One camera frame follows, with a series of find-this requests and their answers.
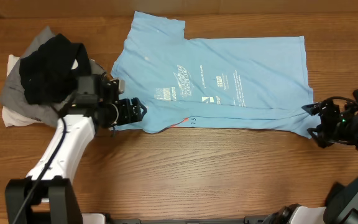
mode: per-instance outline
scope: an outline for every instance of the wooden surface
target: wooden surface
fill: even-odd
[[[185,37],[304,35],[315,100],[351,97],[358,88],[358,13],[186,16]],[[21,55],[46,25],[110,71],[131,17],[0,20],[0,93],[9,54]],[[42,124],[5,128],[0,104],[0,223],[4,188],[25,177],[54,130]],[[284,131],[173,128],[159,134],[101,132],[80,162],[74,188],[83,212],[114,218],[240,218],[300,203],[321,206],[335,181],[358,176],[353,147],[320,149]]]
[[[237,13],[358,12],[358,0],[0,0],[0,17],[131,16]]]

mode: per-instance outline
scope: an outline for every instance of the wire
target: wire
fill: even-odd
[[[356,100],[352,100],[352,99],[349,99],[349,98],[346,98],[346,97],[341,97],[341,96],[333,96],[333,97],[330,97],[324,101],[328,101],[328,100],[345,100],[345,101],[348,101],[350,103],[354,103],[355,105],[358,106],[358,102],[356,102]]]
[[[66,131],[67,131],[67,126],[66,126],[66,121],[61,118],[63,121],[63,134],[62,134],[62,138],[60,138],[59,143],[57,144],[55,150],[53,151],[52,155],[50,156],[49,160],[47,161],[47,163],[45,164],[44,168],[42,169],[40,175],[37,177],[37,180],[35,181],[35,183],[33,184],[32,188],[29,190],[29,193],[27,194],[27,196],[25,197],[19,211],[17,212],[15,219],[13,219],[12,224],[16,224],[17,221],[19,220],[20,215],[23,213],[24,209],[30,204],[30,200],[32,199],[32,197],[34,196],[34,192],[35,189],[38,187],[38,185],[41,183],[41,179],[42,177],[45,175],[45,173],[48,171],[53,159],[55,158],[57,152],[59,151],[60,147],[63,144],[63,140],[65,139],[66,136]]]

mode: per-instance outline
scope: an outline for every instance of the blue t-shirt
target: blue t-shirt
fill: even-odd
[[[319,118],[303,37],[191,39],[185,22],[135,12],[112,76],[121,98],[138,97],[143,121],[118,126],[157,133],[170,126],[292,131],[309,137]]]

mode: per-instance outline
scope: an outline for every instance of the brown wall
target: brown wall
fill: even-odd
[[[358,12],[358,0],[0,0],[0,17]]]

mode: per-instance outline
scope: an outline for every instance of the shirt sleeve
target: shirt sleeve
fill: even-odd
[[[185,21],[135,12],[128,38],[153,42],[156,40],[183,40],[185,38]]]

